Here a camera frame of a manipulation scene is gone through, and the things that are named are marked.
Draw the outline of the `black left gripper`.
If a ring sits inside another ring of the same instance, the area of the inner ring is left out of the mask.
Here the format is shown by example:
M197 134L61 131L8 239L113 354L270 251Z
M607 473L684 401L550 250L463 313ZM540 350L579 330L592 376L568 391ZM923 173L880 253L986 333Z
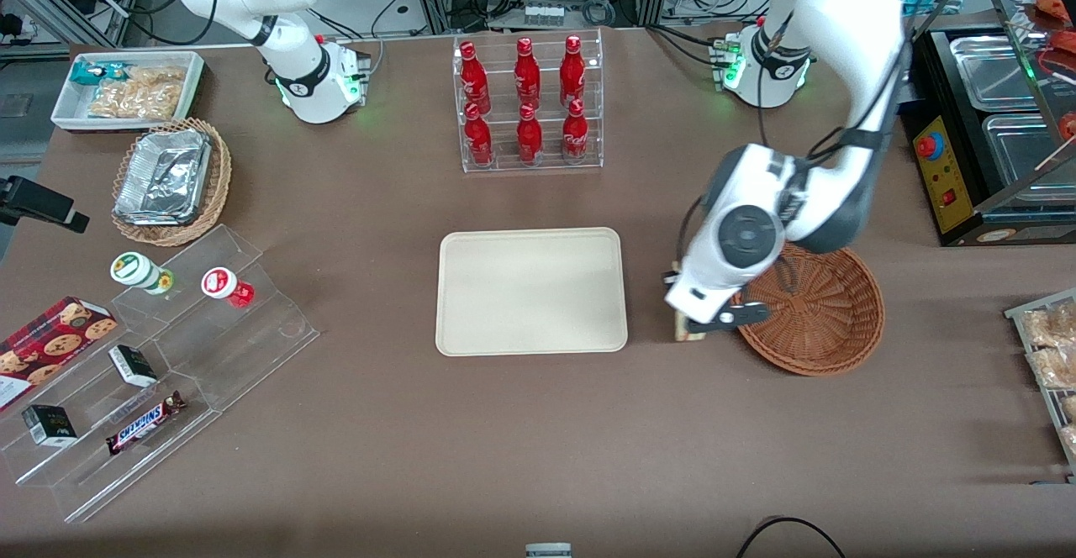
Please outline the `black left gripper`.
M670 264L670 270L665 271L662 274L662 285L665 287L672 287L676 285L681 276L681 267L679 262L672 262ZM711 332L710 324L703 324L703 321L694 321L691 318L683 316L683 331L685 334L708 334Z

